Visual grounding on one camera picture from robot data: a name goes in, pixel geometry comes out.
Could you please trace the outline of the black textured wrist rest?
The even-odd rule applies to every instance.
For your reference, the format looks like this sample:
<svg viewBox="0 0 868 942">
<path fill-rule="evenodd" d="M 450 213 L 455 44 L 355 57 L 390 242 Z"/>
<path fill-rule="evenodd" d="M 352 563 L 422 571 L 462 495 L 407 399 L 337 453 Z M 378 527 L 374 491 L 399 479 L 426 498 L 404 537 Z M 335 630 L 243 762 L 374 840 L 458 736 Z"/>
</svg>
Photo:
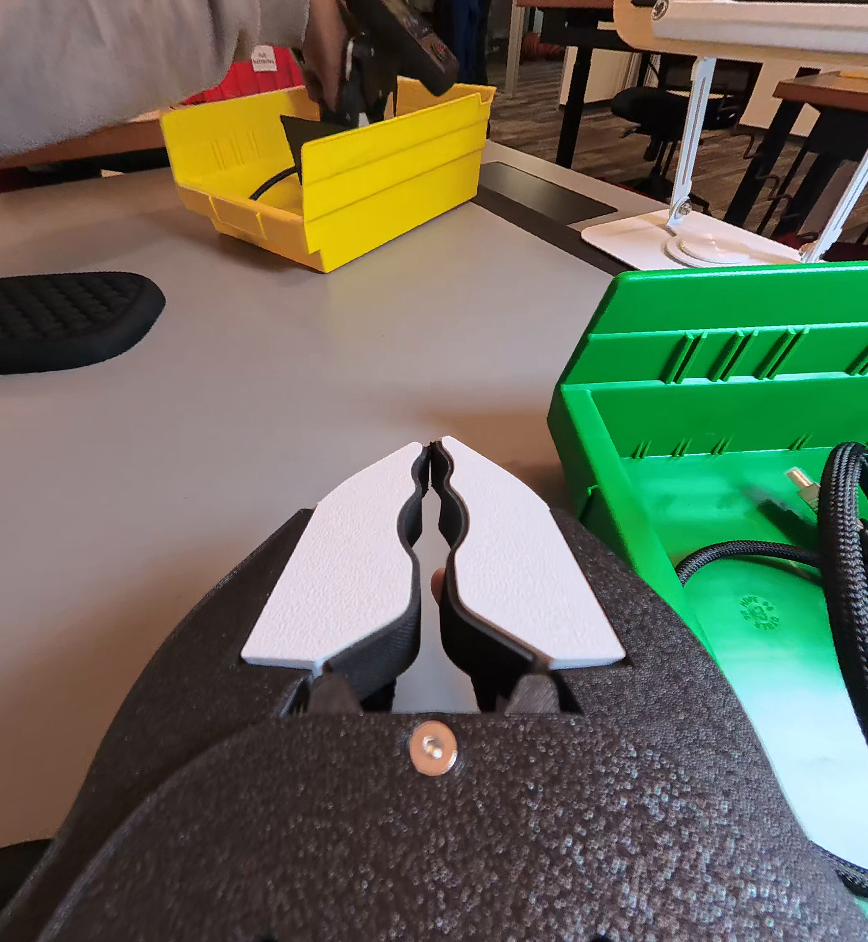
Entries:
<svg viewBox="0 0 868 942">
<path fill-rule="evenodd" d="M 166 304 L 128 272 L 0 278 L 0 376 L 98 364 L 138 344 Z"/>
</svg>

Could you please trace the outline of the background desk with black legs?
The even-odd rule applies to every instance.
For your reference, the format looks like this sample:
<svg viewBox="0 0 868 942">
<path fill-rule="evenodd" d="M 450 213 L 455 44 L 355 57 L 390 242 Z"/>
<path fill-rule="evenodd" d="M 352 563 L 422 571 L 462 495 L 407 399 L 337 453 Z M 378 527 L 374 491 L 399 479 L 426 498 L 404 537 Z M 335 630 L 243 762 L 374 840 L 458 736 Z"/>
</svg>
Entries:
<svg viewBox="0 0 868 942">
<path fill-rule="evenodd" d="M 802 68 L 796 77 L 782 80 L 773 96 L 780 104 L 750 160 L 724 221 L 743 227 L 761 196 L 805 106 L 817 112 L 786 175 L 774 182 L 774 195 L 757 228 L 760 234 L 777 210 L 781 216 L 772 238 L 800 236 L 836 174 L 846 164 L 861 164 L 868 147 L 868 76 L 852 73 L 815 73 Z"/>
<path fill-rule="evenodd" d="M 595 51 L 626 53 L 638 60 L 634 84 L 644 86 L 655 76 L 653 54 L 635 49 L 616 32 L 614 3 L 609 1 L 514 1 L 511 7 L 509 41 L 504 90 L 514 94 L 521 64 L 522 38 L 528 9 L 543 14 L 540 41 L 573 48 L 576 52 L 571 68 L 568 94 L 564 106 L 555 162 L 569 169 L 585 106 L 585 92 Z"/>
</svg>

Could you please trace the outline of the black bin divider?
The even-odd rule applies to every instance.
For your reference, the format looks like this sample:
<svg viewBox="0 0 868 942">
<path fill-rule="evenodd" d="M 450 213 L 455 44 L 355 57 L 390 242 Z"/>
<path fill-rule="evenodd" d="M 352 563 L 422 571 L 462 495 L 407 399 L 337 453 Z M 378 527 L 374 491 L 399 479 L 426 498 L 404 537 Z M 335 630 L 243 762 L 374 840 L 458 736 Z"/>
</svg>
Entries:
<svg viewBox="0 0 868 942">
<path fill-rule="evenodd" d="M 289 147 L 293 170 L 300 182 L 303 182 L 302 148 L 313 140 L 339 135 L 350 130 L 342 124 L 318 122 L 297 116 L 283 114 L 280 122 Z"/>
</svg>

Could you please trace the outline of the yellow plastic bin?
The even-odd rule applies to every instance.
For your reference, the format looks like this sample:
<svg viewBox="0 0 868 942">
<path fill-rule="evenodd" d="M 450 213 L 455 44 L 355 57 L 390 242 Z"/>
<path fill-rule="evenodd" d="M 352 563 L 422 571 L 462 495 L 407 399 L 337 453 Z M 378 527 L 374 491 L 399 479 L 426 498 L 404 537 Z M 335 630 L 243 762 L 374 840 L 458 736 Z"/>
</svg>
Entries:
<svg viewBox="0 0 868 942">
<path fill-rule="evenodd" d="M 163 113 L 183 204 L 220 234 L 328 273 L 471 200 L 495 88 L 436 97 L 398 81 L 392 116 L 304 145 L 303 182 L 280 121 L 318 120 L 302 86 Z"/>
</svg>

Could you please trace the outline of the green plastic bin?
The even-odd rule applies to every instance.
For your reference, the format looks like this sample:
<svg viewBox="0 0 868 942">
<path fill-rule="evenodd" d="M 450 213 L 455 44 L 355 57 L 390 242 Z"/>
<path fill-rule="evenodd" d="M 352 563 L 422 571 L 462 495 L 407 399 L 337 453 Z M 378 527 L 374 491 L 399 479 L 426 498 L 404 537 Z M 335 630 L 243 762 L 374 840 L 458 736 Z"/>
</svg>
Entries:
<svg viewBox="0 0 868 942">
<path fill-rule="evenodd" d="M 619 275 L 548 422 L 627 647 L 566 682 L 586 922 L 868 940 L 868 264 Z"/>
</svg>

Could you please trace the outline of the black office chair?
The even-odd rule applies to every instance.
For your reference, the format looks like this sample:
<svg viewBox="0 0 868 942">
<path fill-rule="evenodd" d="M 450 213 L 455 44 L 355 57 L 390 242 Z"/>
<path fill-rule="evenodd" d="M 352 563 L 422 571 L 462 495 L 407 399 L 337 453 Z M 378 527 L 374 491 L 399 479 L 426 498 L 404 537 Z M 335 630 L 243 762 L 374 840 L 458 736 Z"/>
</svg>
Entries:
<svg viewBox="0 0 868 942">
<path fill-rule="evenodd" d="M 618 92 L 610 102 L 614 116 L 631 123 L 636 134 L 650 139 L 644 160 L 660 163 L 673 156 L 682 139 L 690 96 L 664 88 L 637 86 Z"/>
</svg>

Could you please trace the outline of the red ribbed bin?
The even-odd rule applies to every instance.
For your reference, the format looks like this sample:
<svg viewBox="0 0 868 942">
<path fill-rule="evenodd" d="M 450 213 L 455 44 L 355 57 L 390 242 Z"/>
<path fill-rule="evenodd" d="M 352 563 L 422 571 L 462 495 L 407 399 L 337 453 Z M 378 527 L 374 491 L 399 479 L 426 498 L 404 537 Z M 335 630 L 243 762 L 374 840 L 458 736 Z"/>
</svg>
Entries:
<svg viewBox="0 0 868 942">
<path fill-rule="evenodd" d="M 293 52 L 270 44 L 258 45 L 246 61 L 236 61 L 222 81 L 182 101 L 199 105 L 231 100 L 305 84 L 303 71 Z"/>
</svg>

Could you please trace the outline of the person's left hand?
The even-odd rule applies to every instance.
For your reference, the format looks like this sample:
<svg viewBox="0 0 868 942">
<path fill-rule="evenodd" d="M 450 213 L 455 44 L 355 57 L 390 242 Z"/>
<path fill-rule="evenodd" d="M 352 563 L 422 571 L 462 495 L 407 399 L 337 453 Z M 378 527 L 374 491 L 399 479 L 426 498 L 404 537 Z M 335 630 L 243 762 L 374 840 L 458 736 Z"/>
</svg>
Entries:
<svg viewBox="0 0 868 942">
<path fill-rule="evenodd" d="M 337 1 L 310 1 L 302 44 L 302 71 L 310 98 L 330 110 L 339 105 L 349 33 Z"/>
</svg>

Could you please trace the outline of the person's left forearm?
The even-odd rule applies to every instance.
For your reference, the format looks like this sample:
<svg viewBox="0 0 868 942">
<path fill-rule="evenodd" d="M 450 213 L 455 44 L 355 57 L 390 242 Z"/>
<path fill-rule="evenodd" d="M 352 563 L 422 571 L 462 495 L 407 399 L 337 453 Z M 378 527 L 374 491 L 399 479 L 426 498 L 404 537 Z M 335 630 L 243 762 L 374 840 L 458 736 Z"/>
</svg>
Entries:
<svg viewBox="0 0 868 942">
<path fill-rule="evenodd" d="M 302 1 L 0 1 L 0 157 L 217 86 L 260 44 L 299 48 Z"/>
</svg>

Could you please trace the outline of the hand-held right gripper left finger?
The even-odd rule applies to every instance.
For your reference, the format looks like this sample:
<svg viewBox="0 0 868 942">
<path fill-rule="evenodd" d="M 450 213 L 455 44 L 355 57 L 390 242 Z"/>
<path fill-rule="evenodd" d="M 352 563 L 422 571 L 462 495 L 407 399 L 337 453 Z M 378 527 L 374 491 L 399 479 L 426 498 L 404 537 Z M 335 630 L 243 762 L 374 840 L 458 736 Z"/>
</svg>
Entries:
<svg viewBox="0 0 868 942">
<path fill-rule="evenodd" d="M 415 558 L 399 530 L 421 496 L 412 442 L 348 477 L 315 507 L 240 656 L 321 674 L 408 612 Z"/>
</svg>

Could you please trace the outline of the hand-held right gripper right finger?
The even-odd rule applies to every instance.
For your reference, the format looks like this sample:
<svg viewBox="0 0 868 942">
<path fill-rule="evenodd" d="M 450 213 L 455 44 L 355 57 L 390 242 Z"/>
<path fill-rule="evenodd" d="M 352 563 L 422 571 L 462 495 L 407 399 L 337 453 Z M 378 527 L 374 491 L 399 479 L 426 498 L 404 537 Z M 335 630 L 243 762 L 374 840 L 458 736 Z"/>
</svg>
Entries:
<svg viewBox="0 0 868 942">
<path fill-rule="evenodd" d="M 623 660 L 625 649 L 549 505 L 456 438 L 439 445 L 447 497 L 459 501 L 452 571 L 461 612 L 553 670 Z"/>
</svg>

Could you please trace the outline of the white desk stand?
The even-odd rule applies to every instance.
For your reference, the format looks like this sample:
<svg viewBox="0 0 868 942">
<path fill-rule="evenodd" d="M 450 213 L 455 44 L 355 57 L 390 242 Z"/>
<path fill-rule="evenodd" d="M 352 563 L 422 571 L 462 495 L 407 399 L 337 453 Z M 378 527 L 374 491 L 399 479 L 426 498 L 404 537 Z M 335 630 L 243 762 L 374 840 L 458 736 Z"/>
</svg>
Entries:
<svg viewBox="0 0 868 942">
<path fill-rule="evenodd" d="M 840 236 L 843 226 L 868 183 L 868 148 L 843 195 L 832 210 L 825 228 L 815 242 L 801 252 L 747 233 L 727 222 L 693 212 L 691 206 L 692 172 L 696 163 L 699 138 L 709 98 L 711 80 L 718 59 L 764 62 L 744 58 L 694 55 L 693 85 L 688 104 L 683 142 L 676 177 L 666 210 L 624 220 L 586 227 L 584 242 L 609 253 L 638 270 L 668 267 L 716 267 L 739 265 L 813 264 L 828 252 Z M 816 61 L 810 58 L 782 57 L 796 61 L 840 65 L 858 62 Z"/>
</svg>

